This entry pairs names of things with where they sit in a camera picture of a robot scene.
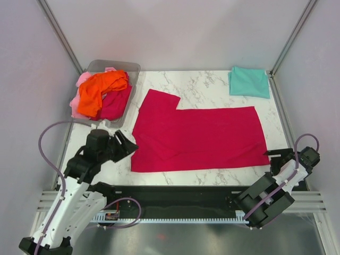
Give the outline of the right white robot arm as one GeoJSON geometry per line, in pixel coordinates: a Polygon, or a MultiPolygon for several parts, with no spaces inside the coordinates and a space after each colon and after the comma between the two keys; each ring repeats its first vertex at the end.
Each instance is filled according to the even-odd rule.
{"type": "Polygon", "coordinates": [[[292,148],[269,150],[270,172],[234,199],[244,212],[243,220],[250,228],[262,228],[294,203],[293,188],[305,180],[320,162],[320,154],[305,147],[297,155],[292,148]]]}

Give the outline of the crimson red t shirt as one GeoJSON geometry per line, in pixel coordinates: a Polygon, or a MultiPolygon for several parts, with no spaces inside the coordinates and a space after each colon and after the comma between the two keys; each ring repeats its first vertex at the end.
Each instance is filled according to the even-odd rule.
{"type": "Polygon", "coordinates": [[[256,109],[177,109],[180,97],[150,89],[132,135],[137,173],[242,168],[269,164],[256,109]]]}

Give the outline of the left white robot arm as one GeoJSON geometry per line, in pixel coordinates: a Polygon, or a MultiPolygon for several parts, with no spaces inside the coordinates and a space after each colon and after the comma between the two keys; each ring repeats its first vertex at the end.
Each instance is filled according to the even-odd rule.
{"type": "Polygon", "coordinates": [[[71,254],[73,244],[97,213],[116,205],[116,195],[104,191],[108,184],[91,185],[102,164],[119,162],[137,149],[120,130],[91,130],[86,144],[67,162],[46,218],[33,236],[21,240],[19,249],[25,254],[71,254]]]}

